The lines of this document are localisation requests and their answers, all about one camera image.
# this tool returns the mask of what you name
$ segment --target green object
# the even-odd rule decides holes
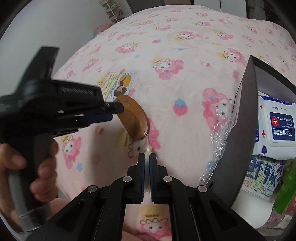
[[[296,158],[293,160],[286,180],[274,202],[274,210],[282,214],[296,192]]]

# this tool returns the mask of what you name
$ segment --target silver screw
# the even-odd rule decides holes
[[[199,186],[197,188],[200,192],[206,192],[207,191],[207,187],[206,186]]]
[[[129,183],[132,178],[130,176],[125,176],[123,179],[122,179],[125,183]]]
[[[164,180],[166,183],[169,183],[169,182],[171,182],[171,181],[173,180],[173,178],[170,177],[170,176],[165,176],[165,177],[163,177],[163,180]]]
[[[92,192],[95,192],[97,190],[97,187],[96,186],[89,186],[87,188],[88,192],[92,193]]]

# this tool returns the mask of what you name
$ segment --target wet wipes package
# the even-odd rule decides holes
[[[296,104],[279,99],[258,97],[258,124],[253,155],[276,160],[296,157]]]

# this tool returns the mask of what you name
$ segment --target red cross symbol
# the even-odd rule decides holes
[[[275,116],[272,117],[271,123],[275,127],[277,127],[279,125],[279,122]]]

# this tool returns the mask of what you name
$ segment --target wooden comb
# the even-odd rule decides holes
[[[147,137],[150,124],[142,107],[128,95],[120,95],[114,102],[120,102],[124,106],[124,112],[117,114],[117,116],[131,140],[134,142]]]

